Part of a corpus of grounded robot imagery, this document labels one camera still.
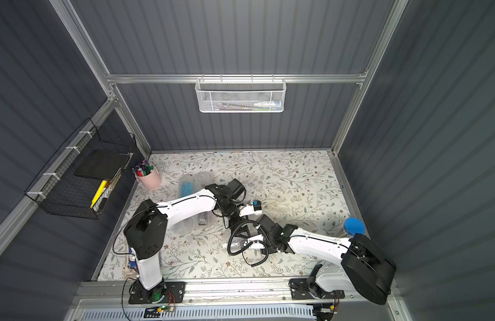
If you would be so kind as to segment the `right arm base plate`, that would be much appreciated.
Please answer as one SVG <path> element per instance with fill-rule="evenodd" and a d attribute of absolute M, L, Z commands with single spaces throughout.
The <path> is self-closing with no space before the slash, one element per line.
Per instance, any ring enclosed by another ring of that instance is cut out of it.
<path fill-rule="evenodd" d="M 310 286 L 307 278 L 292 278 L 288 282 L 292 300 L 333 300 L 344 299 L 345 292 L 343 290 L 334 290 L 325 292 L 317 285 Z"/>

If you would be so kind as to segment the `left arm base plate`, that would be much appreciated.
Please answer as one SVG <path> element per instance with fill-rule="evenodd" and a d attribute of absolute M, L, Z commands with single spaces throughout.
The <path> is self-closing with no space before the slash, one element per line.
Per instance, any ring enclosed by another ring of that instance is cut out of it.
<path fill-rule="evenodd" d="M 151 290 L 143 288 L 139 281 L 135 281 L 128 289 L 129 304 L 168 304 L 182 303 L 186 288 L 185 282 L 164 282 Z"/>

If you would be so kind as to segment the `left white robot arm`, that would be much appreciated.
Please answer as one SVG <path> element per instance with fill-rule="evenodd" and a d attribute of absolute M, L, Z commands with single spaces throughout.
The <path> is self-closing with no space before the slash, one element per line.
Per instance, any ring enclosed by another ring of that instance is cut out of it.
<path fill-rule="evenodd" d="M 167 230 L 176 223 L 210 211 L 220 211 L 228 218 L 238 218 L 238 199 L 245 187 L 234 179 L 226 185 L 210 184 L 200 191 L 168 202 L 143 201 L 123 229 L 128 247 L 135 256 L 138 281 L 144 290 L 163 282 L 159 252 Z"/>

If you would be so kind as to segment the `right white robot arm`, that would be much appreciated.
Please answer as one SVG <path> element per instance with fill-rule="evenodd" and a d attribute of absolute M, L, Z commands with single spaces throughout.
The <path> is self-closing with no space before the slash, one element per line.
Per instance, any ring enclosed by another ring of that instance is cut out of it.
<path fill-rule="evenodd" d="M 287 224 L 281 227 L 266 215 L 255 224 L 256 236 L 242 242 L 262 254 L 309 255 L 319 262 L 307 278 L 289 281 L 296 300 L 339 297 L 357 291 L 364 299 L 385 305 L 397 265 L 364 234 L 334 238 Z"/>

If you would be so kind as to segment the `dark purple labelled bottle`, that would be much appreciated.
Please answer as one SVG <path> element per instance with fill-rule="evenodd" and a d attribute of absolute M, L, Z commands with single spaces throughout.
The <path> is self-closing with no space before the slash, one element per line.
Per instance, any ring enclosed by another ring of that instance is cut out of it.
<path fill-rule="evenodd" d="M 197 216 L 197 223 L 199 226 L 206 226 L 209 221 L 209 214 L 207 212 L 200 213 Z"/>

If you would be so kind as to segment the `blue liquid glass bottle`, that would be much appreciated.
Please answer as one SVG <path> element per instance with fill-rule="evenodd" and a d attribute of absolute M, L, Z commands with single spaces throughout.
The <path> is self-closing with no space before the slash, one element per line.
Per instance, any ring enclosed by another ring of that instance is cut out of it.
<path fill-rule="evenodd" d="M 183 181 L 179 185 L 179 195 L 180 197 L 186 197 L 194 193 L 193 183 L 191 181 Z"/>

